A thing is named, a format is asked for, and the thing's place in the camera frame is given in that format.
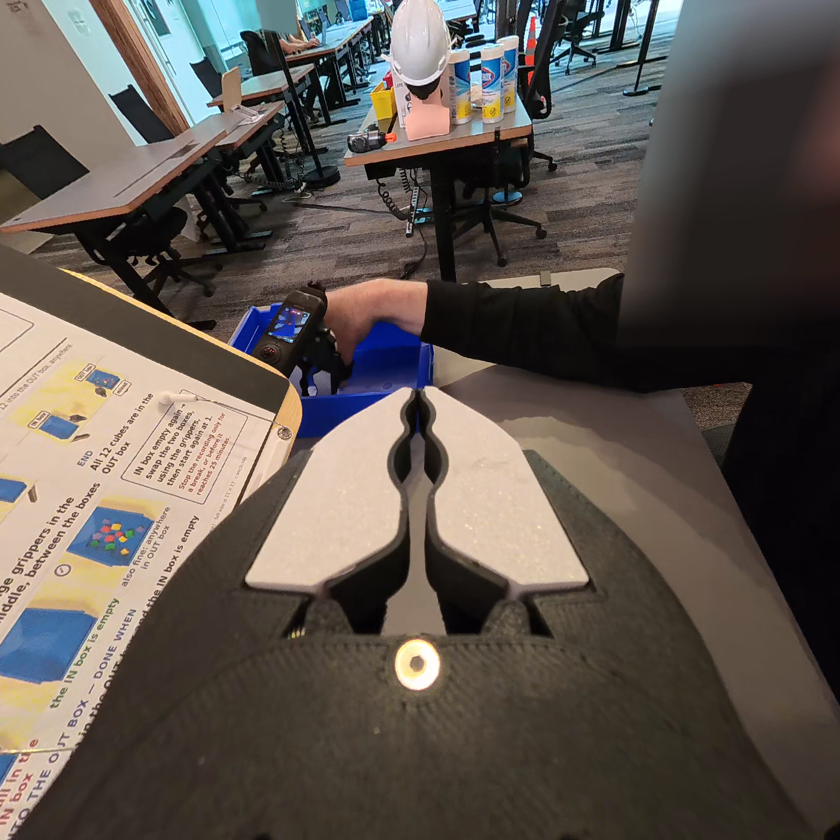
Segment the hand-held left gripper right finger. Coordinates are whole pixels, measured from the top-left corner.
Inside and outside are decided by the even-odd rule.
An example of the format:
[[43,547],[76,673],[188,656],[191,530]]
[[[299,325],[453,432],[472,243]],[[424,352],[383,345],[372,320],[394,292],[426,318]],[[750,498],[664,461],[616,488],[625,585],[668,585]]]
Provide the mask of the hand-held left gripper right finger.
[[450,634],[476,634],[500,602],[583,590],[573,542],[516,439],[435,387],[422,392],[425,566]]

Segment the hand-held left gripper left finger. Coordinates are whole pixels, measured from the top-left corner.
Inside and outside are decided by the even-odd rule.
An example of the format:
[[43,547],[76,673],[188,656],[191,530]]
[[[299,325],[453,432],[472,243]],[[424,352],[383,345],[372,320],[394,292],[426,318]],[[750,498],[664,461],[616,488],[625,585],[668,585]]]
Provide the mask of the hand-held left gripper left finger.
[[329,597],[352,629],[378,634],[406,582],[417,393],[403,387],[350,416],[310,450],[245,576],[267,591]]

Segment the blue plastic bin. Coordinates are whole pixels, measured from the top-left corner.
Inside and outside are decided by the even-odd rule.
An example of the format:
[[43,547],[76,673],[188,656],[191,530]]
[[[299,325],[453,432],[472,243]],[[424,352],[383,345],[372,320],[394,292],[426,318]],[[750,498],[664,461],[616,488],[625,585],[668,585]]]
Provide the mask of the blue plastic bin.
[[299,438],[320,438],[400,389],[419,390],[433,383],[432,346],[390,323],[377,323],[357,346],[348,381],[332,376],[333,368],[341,366],[333,343],[320,328],[303,351],[310,363],[307,377],[299,368],[289,376],[301,397]]

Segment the person's right forearm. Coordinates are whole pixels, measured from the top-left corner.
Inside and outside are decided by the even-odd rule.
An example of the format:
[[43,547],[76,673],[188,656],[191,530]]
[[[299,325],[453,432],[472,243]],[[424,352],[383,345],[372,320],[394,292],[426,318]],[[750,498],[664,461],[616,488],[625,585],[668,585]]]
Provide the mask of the person's right forearm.
[[625,386],[615,346],[623,275],[596,287],[431,282],[421,340],[556,380]]

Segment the person's right hand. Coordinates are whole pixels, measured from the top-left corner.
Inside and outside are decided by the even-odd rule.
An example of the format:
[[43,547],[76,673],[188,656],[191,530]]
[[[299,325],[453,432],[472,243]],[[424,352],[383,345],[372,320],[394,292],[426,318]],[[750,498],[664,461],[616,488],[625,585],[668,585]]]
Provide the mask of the person's right hand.
[[375,278],[330,291],[324,324],[334,336],[342,362],[349,365],[354,351],[380,322],[420,336],[425,321],[427,284]]

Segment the wooden document stand board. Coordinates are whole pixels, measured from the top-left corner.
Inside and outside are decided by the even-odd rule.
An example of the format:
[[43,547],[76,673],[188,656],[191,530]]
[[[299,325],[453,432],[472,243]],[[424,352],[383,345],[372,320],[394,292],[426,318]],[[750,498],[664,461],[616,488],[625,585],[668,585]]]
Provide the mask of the wooden document stand board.
[[81,742],[174,574],[285,462],[281,374],[2,247],[2,838]]

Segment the black office chair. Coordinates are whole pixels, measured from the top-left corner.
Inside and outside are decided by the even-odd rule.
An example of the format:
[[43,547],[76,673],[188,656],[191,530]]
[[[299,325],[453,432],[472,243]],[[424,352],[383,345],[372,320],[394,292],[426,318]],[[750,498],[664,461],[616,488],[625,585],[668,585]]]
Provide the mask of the black office chair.
[[89,169],[41,125],[2,143],[1,163],[39,200],[45,200],[89,173]]
[[560,52],[555,61],[556,67],[560,66],[561,60],[566,57],[564,73],[569,76],[571,73],[572,59],[576,55],[583,57],[584,62],[591,62],[593,67],[596,66],[596,53],[581,46],[585,30],[590,26],[595,26],[595,37],[600,33],[599,26],[605,13],[604,1],[566,1],[563,7],[563,18],[566,21],[566,27],[563,32],[562,40],[569,41],[569,47]]
[[133,85],[128,85],[109,97],[147,144],[164,142],[175,137]]
[[[568,25],[565,6],[566,2],[549,2],[535,48],[534,68],[521,66],[518,71],[518,101],[530,119],[545,119],[552,111],[550,57]],[[509,208],[514,203],[513,193],[529,185],[531,163],[535,159],[546,161],[549,172],[556,172],[557,162],[535,149],[532,133],[522,139],[494,140],[488,146],[477,146],[455,155],[451,173],[463,183],[464,199],[454,211],[454,238],[481,227],[492,241],[499,267],[506,266],[508,260],[502,252],[496,222],[531,227],[537,239],[546,237],[541,223],[517,215]]]
[[175,205],[157,220],[142,214],[123,219],[120,224],[116,220],[103,219],[101,231],[114,252],[128,260],[132,266],[136,266],[140,259],[152,266],[145,283],[156,297],[160,295],[165,282],[173,280],[195,283],[203,289],[204,296],[210,298],[215,293],[212,281],[190,274],[185,268],[184,259],[172,245],[174,239],[182,235],[192,221],[190,210]]
[[205,56],[197,62],[192,62],[190,67],[193,69],[196,77],[202,83],[211,99],[216,99],[222,96],[223,74],[215,68],[214,64],[208,57]]

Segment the black stanchion pole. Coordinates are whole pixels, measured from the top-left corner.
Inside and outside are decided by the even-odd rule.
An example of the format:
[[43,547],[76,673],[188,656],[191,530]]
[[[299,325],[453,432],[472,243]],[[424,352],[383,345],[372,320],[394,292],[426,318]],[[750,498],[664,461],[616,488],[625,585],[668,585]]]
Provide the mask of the black stanchion pole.
[[630,67],[636,68],[636,79],[635,83],[631,88],[626,88],[623,90],[623,95],[628,98],[635,98],[640,97],[643,95],[648,94],[649,92],[657,91],[661,89],[660,84],[642,84],[642,74],[645,68],[646,63],[648,62],[648,50],[650,47],[650,42],[652,40],[654,29],[655,29],[655,20],[658,13],[658,6],[659,1],[651,1],[650,6],[648,9],[646,24],[644,27],[644,32],[642,36],[642,40],[640,42],[639,51],[637,58],[633,62],[624,62],[620,65],[617,65],[617,69],[626,69]]
[[312,188],[323,188],[332,186],[340,180],[340,173],[336,166],[323,166],[319,159],[319,150],[316,147],[307,120],[307,112],[304,103],[301,101],[300,92],[308,89],[310,75],[315,72],[304,71],[302,77],[294,80],[291,69],[287,63],[287,53],[284,51],[284,41],[280,40],[277,33],[263,30],[262,39],[265,41],[265,57],[261,60],[262,70],[257,70],[256,48],[249,51],[251,66],[255,75],[267,77],[273,75],[284,87],[280,92],[287,105],[290,114],[290,121],[297,135],[300,152],[312,159],[312,167],[304,171],[301,179]]

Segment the printed instruction sheet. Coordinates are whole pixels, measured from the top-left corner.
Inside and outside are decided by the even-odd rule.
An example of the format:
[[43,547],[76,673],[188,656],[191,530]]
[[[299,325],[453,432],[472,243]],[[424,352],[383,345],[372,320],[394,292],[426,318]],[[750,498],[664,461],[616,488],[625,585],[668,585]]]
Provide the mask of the printed instruction sheet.
[[2,294],[1,746],[72,749],[276,408]]

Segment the grey desk with wood edge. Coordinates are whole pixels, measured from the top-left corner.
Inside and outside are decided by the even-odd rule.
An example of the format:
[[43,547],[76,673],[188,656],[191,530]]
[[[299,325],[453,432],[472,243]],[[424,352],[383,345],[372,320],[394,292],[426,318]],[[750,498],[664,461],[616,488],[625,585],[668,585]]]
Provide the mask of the grey desk with wood edge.
[[363,89],[363,45],[374,46],[374,18],[333,25],[320,36],[320,47],[307,49],[287,58],[289,67],[313,65],[327,82],[323,88],[329,110],[359,103],[354,94]]
[[270,133],[274,126],[273,120],[284,110],[297,132],[299,153],[311,155],[312,136],[303,108],[302,93],[311,86],[321,89],[318,72],[313,64],[291,68],[290,78],[291,82],[281,70],[244,82],[241,91],[244,107],[256,110],[259,120],[231,124],[231,130],[216,142],[214,150],[229,155],[239,153],[242,159],[255,154],[258,165],[262,165],[269,156],[272,161],[269,162],[269,169],[264,171],[266,178],[289,181],[291,177],[283,175],[280,159],[272,145]]
[[222,112],[172,140],[136,146],[7,220],[2,224],[2,231],[73,234],[90,258],[109,267],[135,299],[171,316],[159,296],[145,283],[152,266],[143,259],[132,266],[117,255],[102,235],[102,220],[116,220],[120,224],[123,219],[141,214],[157,220],[184,196],[193,194],[224,249],[209,251],[200,258],[184,259],[185,266],[225,254],[263,249],[264,239],[272,233],[251,234],[215,177],[226,160],[225,153],[214,150],[215,144],[231,130],[231,124],[239,122],[234,114]]
[[478,117],[455,126],[447,135],[411,141],[396,122],[395,136],[395,141],[379,150],[361,154],[346,151],[343,162],[349,167],[363,166],[369,180],[390,177],[391,169],[428,172],[440,278],[455,282],[455,155],[475,149],[497,153],[502,143],[525,140],[532,136],[532,119],[518,101],[516,111],[505,115],[498,123],[483,123]]

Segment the small wooden stand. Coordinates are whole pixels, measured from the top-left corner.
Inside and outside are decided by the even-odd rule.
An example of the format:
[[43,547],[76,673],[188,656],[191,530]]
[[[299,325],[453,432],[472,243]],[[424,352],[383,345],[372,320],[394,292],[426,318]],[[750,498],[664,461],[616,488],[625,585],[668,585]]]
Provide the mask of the small wooden stand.
[[253,124],[261,120],[261,113],[243,104],[242,77],[240,68],[233,67],[222,75],[222,110],[232,113],[240,123]]

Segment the pink mannequin head stand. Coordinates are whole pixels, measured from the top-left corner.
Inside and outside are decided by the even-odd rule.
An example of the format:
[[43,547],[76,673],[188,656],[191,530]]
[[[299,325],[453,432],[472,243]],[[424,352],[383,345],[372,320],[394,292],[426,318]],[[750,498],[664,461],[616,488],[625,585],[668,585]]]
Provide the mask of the pink mannequin head stand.
[[409,108],[404,130],[410,141],[431,139],[449,134],[451,117],[448,84],[441,76],[424,86],[406,86]]

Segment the person's black clothing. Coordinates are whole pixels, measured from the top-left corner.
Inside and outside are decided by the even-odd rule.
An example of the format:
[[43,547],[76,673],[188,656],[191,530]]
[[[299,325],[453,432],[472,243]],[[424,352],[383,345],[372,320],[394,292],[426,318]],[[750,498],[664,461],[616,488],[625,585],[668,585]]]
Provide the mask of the person's black clothing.
[[814,658],[839,687],[839,349],[618,348],[640,392],[748,383],[722,472]]

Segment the white wipes canister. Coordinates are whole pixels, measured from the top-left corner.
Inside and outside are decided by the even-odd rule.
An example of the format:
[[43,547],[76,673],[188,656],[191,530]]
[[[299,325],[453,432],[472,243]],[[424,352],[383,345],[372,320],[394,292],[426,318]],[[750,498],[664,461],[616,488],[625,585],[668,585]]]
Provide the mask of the white wipes canister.
[[518,99],[518,59],[520,51],[520,37],[509,35],[497,40],[503,48],[500,62],[501,98],[503,112],[515,112]]
[[473,105],[468,49],[450,52],[447,73],[450,121],[453,126],[469,123],[473,119]]
[[504,57],[501,44],[483,45],[480,50],[481,117],[485,125],[503,119],[501,63]]

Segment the white hard hat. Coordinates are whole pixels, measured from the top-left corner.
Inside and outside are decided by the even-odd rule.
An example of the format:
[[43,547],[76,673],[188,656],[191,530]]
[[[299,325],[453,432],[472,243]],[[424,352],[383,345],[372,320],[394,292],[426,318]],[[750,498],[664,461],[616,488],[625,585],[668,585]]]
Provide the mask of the white hard hat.
[[393,69],[408,86],[421,88],[444,74],[451,38],[441,7],[435,1],[403,1],[392,23]]

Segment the wooden door frame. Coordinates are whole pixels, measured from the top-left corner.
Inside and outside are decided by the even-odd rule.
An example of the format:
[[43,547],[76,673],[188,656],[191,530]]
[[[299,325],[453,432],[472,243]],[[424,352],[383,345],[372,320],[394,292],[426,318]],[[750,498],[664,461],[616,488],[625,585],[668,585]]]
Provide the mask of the wooden door frame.
[[190,127],[140,27],[124,1],[91,6],[155,114],[178,135]]

